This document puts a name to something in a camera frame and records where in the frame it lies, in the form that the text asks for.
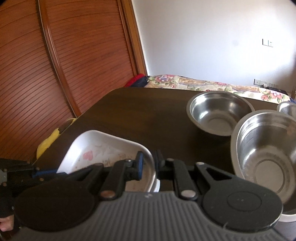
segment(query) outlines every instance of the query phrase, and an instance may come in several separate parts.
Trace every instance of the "louvered wooden door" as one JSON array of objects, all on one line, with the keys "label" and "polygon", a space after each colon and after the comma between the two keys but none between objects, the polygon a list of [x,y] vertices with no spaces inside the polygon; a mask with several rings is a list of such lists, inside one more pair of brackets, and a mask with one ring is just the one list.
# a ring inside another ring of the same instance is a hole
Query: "louvered wooden door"
[{"label": "louvered wooden door", "polygon": [[75,116],[73,102],[82,113],[135,74],[117,1],[40,4],[60,66],[46,49],[38,2],[6,0],[0,6],[0,158],[33,160],[38,144]]}]

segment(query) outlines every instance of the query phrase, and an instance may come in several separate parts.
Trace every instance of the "red cloth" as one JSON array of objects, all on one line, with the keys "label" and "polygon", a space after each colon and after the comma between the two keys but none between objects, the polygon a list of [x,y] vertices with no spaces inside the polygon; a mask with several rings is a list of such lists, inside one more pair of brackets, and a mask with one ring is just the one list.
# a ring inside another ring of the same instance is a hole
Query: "red cloth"
[{"label": "red cloth", "polygon": [[135,83],[138,79],[141,79],[142,77],[144,77],[144,74],[138,74],[137,76],[131,78],[124,87],[129,87],[131,86],[133,83]]}]

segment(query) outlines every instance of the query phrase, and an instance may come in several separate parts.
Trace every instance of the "white container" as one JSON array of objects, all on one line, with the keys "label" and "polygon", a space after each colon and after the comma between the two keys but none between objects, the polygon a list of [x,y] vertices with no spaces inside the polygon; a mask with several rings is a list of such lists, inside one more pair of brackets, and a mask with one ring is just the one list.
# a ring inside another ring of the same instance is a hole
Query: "white container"
[{"label": "white container", "polygon": [[86,131],[74,140],[57,173],[69,174],[95,163],[110,167],[119,160],[134,160],[138,151],[144,154],[142,179],[127,182],[126,191],[158,192],[160,181],[150,151],[139,143],[96,130]]}]

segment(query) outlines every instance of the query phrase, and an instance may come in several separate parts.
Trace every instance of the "floral fabric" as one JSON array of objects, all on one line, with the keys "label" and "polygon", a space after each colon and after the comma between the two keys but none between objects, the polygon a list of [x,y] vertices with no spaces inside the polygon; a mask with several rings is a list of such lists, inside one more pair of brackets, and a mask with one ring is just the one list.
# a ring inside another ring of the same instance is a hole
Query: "floral fabric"
[{"label": "floral fabric", "polygon": [[251,99],[263,100],[272,103],[290,101],[290,97],[277,91],[255,86],[230,85],[221,82],[195,80],[177,75],[150,76],[145,88],[169,88],[194,91],[227,91]]}]

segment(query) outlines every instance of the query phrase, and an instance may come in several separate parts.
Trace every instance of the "metal bowl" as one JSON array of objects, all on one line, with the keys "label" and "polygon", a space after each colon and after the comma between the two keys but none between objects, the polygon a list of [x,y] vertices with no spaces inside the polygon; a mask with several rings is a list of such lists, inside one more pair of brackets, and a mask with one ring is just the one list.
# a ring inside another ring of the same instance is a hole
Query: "metal bowl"
[{"label": "metal bowl", "polygon": [[285,113],[296,119],[296,104],[293,102],[282,102],[278,104],[277,111]]},{"label": "metal bowl", "polygon": [[274,110],[246,115],[231,136],[235,174],[273,190],[284,211],[280,221],[296,221],[296,120]]},{"label": "metal bowl", "polygon": [[187,115],[207,133],[229,137],[238,121],[254,111],[244,98],[224,91],[210,91],[195,95],[187,104]]}]

